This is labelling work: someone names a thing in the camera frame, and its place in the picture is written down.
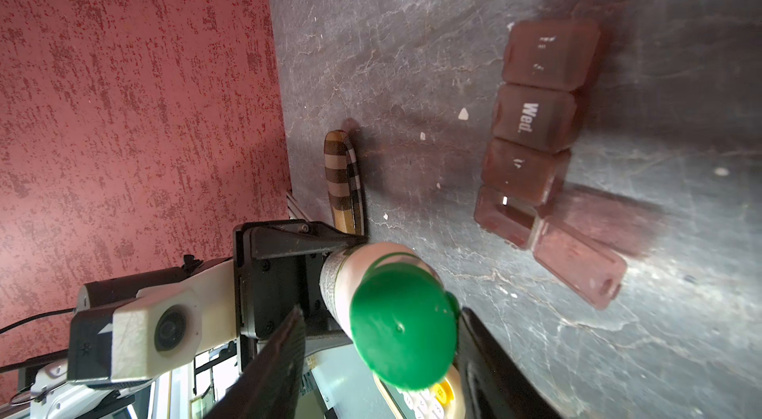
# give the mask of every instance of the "red wall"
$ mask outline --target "red wall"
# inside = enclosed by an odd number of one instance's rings
[[[267,0],[0,0],[0,325],[285,218]],[[65,348],[69,315],[0,336]],[[16,376],[0,379],[7,399]]]

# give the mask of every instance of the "green bottle cap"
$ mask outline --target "green bottle cap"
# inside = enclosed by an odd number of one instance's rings
[[[354,346],[384,382],[417,391],[439,382],[452,364],[456,312],[428,272],[389,263],[369,272],[349,309]]]

